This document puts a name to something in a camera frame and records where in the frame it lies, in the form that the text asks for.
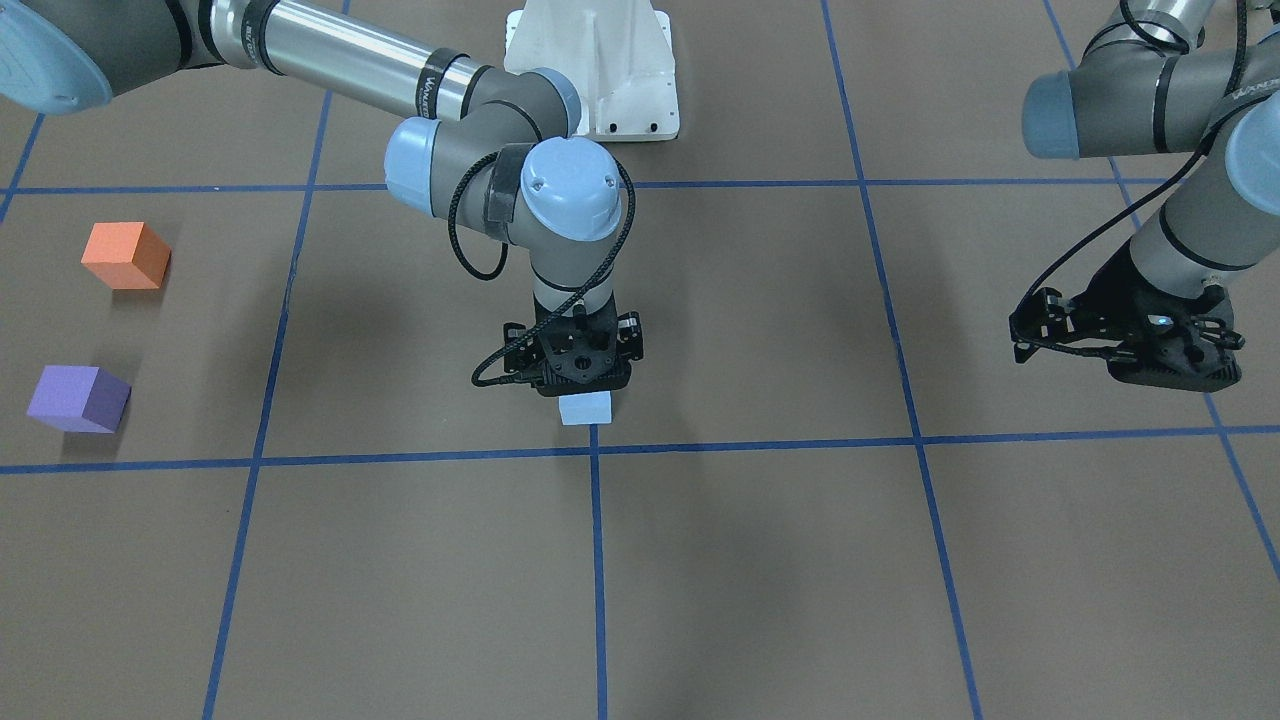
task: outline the orange cube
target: orange cube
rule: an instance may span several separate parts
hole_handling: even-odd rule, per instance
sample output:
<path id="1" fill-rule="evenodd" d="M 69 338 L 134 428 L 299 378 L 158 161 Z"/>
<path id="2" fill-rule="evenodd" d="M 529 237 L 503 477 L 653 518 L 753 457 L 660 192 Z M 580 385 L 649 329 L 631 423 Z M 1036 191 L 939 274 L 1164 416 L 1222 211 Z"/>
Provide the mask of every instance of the orange cube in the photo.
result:
<path id="1" fill-rule="evenodd" d="M 159 290 L 169 246 L 146 223 L 95 223 L 81 264 L 111 290 Z"/>

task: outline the cube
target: cube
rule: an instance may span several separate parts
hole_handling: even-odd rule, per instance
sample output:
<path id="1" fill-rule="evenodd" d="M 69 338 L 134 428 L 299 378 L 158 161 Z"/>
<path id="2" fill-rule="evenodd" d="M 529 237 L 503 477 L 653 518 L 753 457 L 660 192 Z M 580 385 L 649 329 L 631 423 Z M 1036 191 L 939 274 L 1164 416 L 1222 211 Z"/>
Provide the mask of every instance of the cube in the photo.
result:
<path id="1" fill-rule="evenodd" d="M 111 290 L 159 290 L 169 254 L 146 223 L 95 223 L 81 264 Z"/>
<path id="2" fill-rule="evenodd" d="M 613 421 L 613 393 L 609 391 L 562 395 L 559 406 L 564 425 L 608 425 Z"/>
<path id="3" fill-rule="evenodd" d="M 114 433 L 131 389 L 101 368 L 47 365 L 27 415 L 68 433 Z"/>

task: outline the robotic arm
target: robotic arm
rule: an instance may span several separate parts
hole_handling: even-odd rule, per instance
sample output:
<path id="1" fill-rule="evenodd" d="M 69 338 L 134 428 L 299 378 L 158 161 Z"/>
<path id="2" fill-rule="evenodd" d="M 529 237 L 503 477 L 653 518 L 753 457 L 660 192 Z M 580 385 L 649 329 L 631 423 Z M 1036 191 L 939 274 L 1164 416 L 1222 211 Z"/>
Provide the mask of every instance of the robotic arm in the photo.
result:
<path id="1" fill-rule="evenodd" d="M 1135 384 L 1213 392 L 1240 379 L 1226 286 L 1280 246 L 1280 41 L 1274 31 L 1243 54 L 1194 53 L 1212 4 L 1121 3 L 1079 68 L 1032 85 L 1023 135 L 1038 158 L 1193 151 L 1139 204 L 1203 163 L 1083 293 L 1041 286 L 1135 208 L 1037 279 L 1010 316 L 1018 363 L 1044 348 L 1101 357 Z M 1084 340 L 1115 345 L 1071 345 Z"/>
<path id="2" fill-rule="evenodd" d="M 101 106 L 218 64 L 297 77 L 408 118 L 384 159 L 392 195 L 447 219 L 480 279 L 502 270 L 506 245 L 529 250 L 535 324 L 504 327 L 476 386 L 561 396 L 627 384 L 644 355 L 640 320 L 617 316 L 612 268 L 635 191 L 604 147 L 568 138 L 581 104 L 562 74 L 515 76 L 302 0 L 0 0 L 0 92 L 36 111 Z M 457 224 L 504 243 L 497 270 L 466 261 Z M 504 374 L 481 379 L 498 360 Z"/>

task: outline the black cable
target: black cable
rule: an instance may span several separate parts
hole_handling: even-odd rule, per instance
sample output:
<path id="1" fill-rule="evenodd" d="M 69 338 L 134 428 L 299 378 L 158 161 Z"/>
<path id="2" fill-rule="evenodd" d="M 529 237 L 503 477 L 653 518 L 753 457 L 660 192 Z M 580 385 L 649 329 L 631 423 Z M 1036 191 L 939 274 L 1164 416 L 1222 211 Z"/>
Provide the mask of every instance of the black cable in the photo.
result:
<path id="1" fill-rule="evenodd" d="M 609 269 L 613 268 L 613 260 L 618 256 L 618 252 L 622 251 L 622 245 L 626 243 L 627 236 L 631 234 L 631 223 L 635 222 L 636 217 L 635 184 L 631 183 L 631 176 L 627 174 L 627 169 L 622 167 L 622 163 L 617 163 L 617 165 L 618 165 L 618 177 L 622 178 L 622 186 L 627 188 L 627 217 L 622 222 L 622 229 L 618 232 L 618 240 L 613 242 L 613 247 L 609 249 L 609 254 L 604 256 L 604 260 L 600 263 L 600 266 L 596 268 L 594 273 L 591 273 L 591 277 L 588 278 L 585 283 L 582 283 L 582 287 L 573 291 L 573 295 L 571 295 L 568 300 L 562 302 L 559 307 L 552 310 L 549 315 L 539 320 L 536 324 L 534 324 L 534 327 L 529 328 L 520 337 L 502 346 L 500 348 L 498 348 L 498 351 L 485 357 L 483 363 L 476 365 L 475 372 L 471 373 L 471 384 L 476 387 L 493 387 L 493 386 L 504 386 L 521 382 L 518 375 L 499 375 L 497 378 L 488 378 L 488 379 L 480 379 L 480 375 L 484 374 L 484 372 L 488 370 L 498 360 L 502 360 L 503 357 L 511 355 L 516 350 L 524 347 L 524 345 L 529 342 L 530 338 L 538 336 L 538 333 L 547 329 L 547 325 L 552 324 L 552 322 L 554 322 L 557 318 L 563 316 L 564 313 L 567 313 L 570 307 L 577 305 L 579 301 L 581 301 L 582 297 L 586 296 L 586 293 L 593 287 L 600 284 L 600 282 L 604 279 L 604 275 L 609 274 Z"/>
<path id="2" fill-rule="evenodd" d="M 1185 55 L 1192 51 L 1190 46 L 1187 45 L 1187 41 L 1178 37 L 1176 35 L 1174 37 L 1178 40 L 1178 42 L 1169 42 L 1167 40 L 1160 40 L 1158 37 L 1142 29 L 1142 26 L 1138 24 L 1138 19 L 1133 17 L 1133 10 L 1129 9 L 1129 0 L 1120 0 L 1120 15 L 1124 18 L 1124 24 L 1129 26 L 1129 29 L 1132 29 L 1134 35 L 1140 37 L 1144 42 L 1147 42 L 1152 47 L 1156 47 L 1158 50 L 1172 50 L 1179 55 Z"/>
<path id="3" fill-rule="evenodd" d="M 1125 15 L 1125 22 L 1129 22 L 1133 18 L 1133 14 L 1129 12 L 1128 0 L 1120 0 L 1120 13 Z M 1235 60 L 1231 67 L 1231 77 L 1228 79 L 1226 92 L 1224 92 L 1224 97 L 1239 90 L 1240 82 L 1244 78 L 1244 67 L 1248 59 L 1248 46 L 1247 46 L 1248 22 L 1249 22 L 1248 10 L 1245 8 L 1244 0 L 1235 0 Z M 1132 23 L 1130 27 L 1134 29 L 1134 32 L 1139 33 L 1139 36 L 1143 35 L 1135 23 Z M 1183 163 L 1183 167 L 1179 168 L 1178 172 L 1175 172 L 1167 181 L 1161 183 L 1160 187 L 1142 196 L 1138 201 L 1133 202 L 1132 205 L 1117 213 L 1106 223 L 1102 223 L 1097 229 L 1094 229 L 1093 232 L 1087 234 L 1083 240 L 1073 245 L 1070 250 L 1064 252 L 1062 256 L 1060 256 L 1057 260 L 1050 264 L 1050 266 L 1043 273 L 1041 273 L 1038 278 L 1036 278 L 1036 282 L 1033 282 L 1032 286 L 1027 290 L 1021 300 L 1019 300 L 1018 307 L 1025 305 L 1032 299 L 1032 296 L 1034 296 L 1036 292 L 1041 288 L 1044 281 L 1050 278 L 1050 275 L 1052 275 L 1055 272 L 1057 272 L 1059 268 L 1070 261 L 1071 258 L 1074 258 L 1076 254 L 1084 250 L 1089 243 L 1102 237 L 1102 234 L 1105 234 L 1107 231 L 1124 222 L 1125 218 L 1137 213 L 1138 210 L 1144 208 L 1148 202 L 1151 202 L 1156 197 L 1160 197 L 1161 195 L 1167 192 L 1171 187 L 1181 182 L 1181 179 L 1187 177 L 1188 173 L 1192 172 L 1192 168 L 1196 167 L 1196 163 L 1198 163 L 1202 158 L 1208 155 L 1210 150 L 1212 150 L 1213 142 L 1217 140 L 1217 136 L 1222 131 L 1222 127 L 1226 126 L 1226 122 L 1234 118 L 1236 114 L 1252 108 L 1253 105 L 1261 101 L 1262 99 L 1243 105 L 1240 108 L 1236 108 L 1226 117 L 1220 119 L 1217 123 L 1215 123 L 1215 126 L 1210 128 L 1207 133 L 1204 133 L 1204 138 L 1201 140 L 1199 145 L 1196 147 L 1196 151 L 1192 152 L 1192 156 L 1188 158 L 1185 163 Z M 1115 348 L 1111 347 L 1070 347 L 1068 345 L 1057 342 L 1048 342 L 1039 338 L 1029 338 L 1019 331 L 1016 323 L 1010 323 L 1010 329 L 1015 336 L 1015 342 L 1032 345 L 1043 350 L 1055 350 L 1057 352 L 1065 352 L 1068 355 L 1080 355 L 1085 357 L 1111 357 L 1115 354 Z"/>
<path id="4" fill-rule="evenodd" d="M 481 273 L 477 270 L 475 265 L 467 261 L 467 256 L 462 252 L 462 245 L 458 243 L 458 205 L 462 202 L 462 195 L 467 191 L 471 181 L 480 174 L 480 170 L 492 165 L 497 159 L 498 154 L 490 152 L 467 168 L 467 172 L 462 174 L 462 179 L 458 181 L 458 187 L 453 188 L 453 199 L 449 201 L 449 245 L 453 246 L 453 256 L 458 259 L 458 263 L 462 263 L 462 269 L 470 273 L 472 278 L 485 282 L 500 275 L 502 270 L 507 266 L 507 243 L 502 243 L 502 255 L 498 256 L 498 266 L 493 272 Z"/>

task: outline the purple block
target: purple block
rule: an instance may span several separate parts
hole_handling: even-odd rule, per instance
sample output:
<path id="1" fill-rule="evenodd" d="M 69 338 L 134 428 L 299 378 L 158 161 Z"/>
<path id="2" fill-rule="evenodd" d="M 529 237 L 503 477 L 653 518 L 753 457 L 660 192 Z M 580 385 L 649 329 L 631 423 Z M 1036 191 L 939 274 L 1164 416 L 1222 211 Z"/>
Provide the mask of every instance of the purple block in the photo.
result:
<path id="1" fill-rule="evenodd" d="M 114 433 L 129 389 L 101 368 L 46 365 L 27 415 L 68 433 Z"/>

